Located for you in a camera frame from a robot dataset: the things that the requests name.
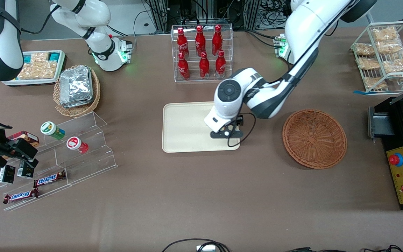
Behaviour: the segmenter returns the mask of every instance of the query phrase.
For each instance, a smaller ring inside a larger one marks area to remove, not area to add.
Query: table
[[[185,238],[215,239],[234,252],[403,248],[403,211],[387,158],[381,142],[367,137],[366,109],[387,97],[352,93],[363,88],[348,51],[361,30],[324,38],[280,113],[259,120],[238,150],[211,153],[161,149],[164,105],[212,101],[217,86],[174,83],[168,36],[138,37],[133,63],[116,72],[98,68],[83,40],[23,41],[27,51],[63,50],[67,67],[94,68],[102,88],[96,113],[108,123],[119,167],[16,211],[0,210],[0,251],[159,252]],[[268,81],[286,72],[272,48],[235,35],[234,69],[254,67]],[[0,83],[0,121],[14,127],[7,133],[40,135],[44,121],[67,121],[51,94],[52,86]],[[347,134],[346,156],[333,168],[302,167],[283,146],[285,120],[307,108],[331,114]],[[195,251],[197,244],[170,251]]]

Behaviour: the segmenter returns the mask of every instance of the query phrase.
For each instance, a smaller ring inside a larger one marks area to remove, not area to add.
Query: red switch
[[[392,165],[397,165],[398,163],[400,163],[400,158],[398,157],[398,155],[391,155],[388,160],[390,161],[390,164]]]

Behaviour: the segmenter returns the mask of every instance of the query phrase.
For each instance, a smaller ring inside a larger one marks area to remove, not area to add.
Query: beige tray
[[[227,139],[212,139],[203,119],[214,102],[170,103],[163,108],[163,150],[167,153],[237,150]],[[235,145],[240,139],[230,139]]]

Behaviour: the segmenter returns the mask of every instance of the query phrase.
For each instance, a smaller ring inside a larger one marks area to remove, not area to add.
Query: red bottle
[[[182,27],[177,29],[178,31],[178,39],[176,43],[178,44],[179,52],[183,53],[185,57],[189,57],[189,47],[188,47],[188,40],[184,35],[184,30]]]
[[[214,36],[212,37],[212,55],[217,56],[219,54],[219,50],[222,50],[222,27],[220,25],[216,25],[214,28]]]
[[[206,53],[206,51],[201,52],[200,77],[203,80],[209,79],[209,61],[208,61],[208,54]]]
[[[188,62],[184,59],[184,54],[181,52],[178,54],[178,70],[185,81],[189,80],[189,65]]]
[[[202,52],[206,51],[206,39],[203,35],[203,27],[197,26],[197,35],[195,36],[195,49],[199,57],[202,56]]]
[[[219,57],[215,61],[215,76],[219,79],[222,79],[225,77],[225,65],[226,65],[226,60],[225,60],[225,51],[224,50],[219,50]]]

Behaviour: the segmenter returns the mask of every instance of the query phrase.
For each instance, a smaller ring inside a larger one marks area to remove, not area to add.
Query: brown wicker basket
[[[74,69],[76,67],[78,67],[78,66],[75,65],[69,69]],[[73,118],[77,118],[79,116],[88,114],[91,111],[94,111],[97,107],[97,104],[99,104],[99,100],[100,100],[100,84],[99,84],[99,79],[96,76],[96,73],[92,69],[91,69],[91,78],[92,78],[91,80],[93,83],[94,101],[88,105],[71,107],[71,108],[64,108],[62,105],[60,105],[60,78],[58,78],[58,80],[54,84],[54,94],[52,95],[54,98],[54,101],[58,104],[56,106],[56,110],[64,116],[69,116],[69,117],[73,117]]]
[[[283,142],[290,156],[313,169],[338,164],[347,149],[342,126],[320,110],[300,110],[289,116],[283,128]]]

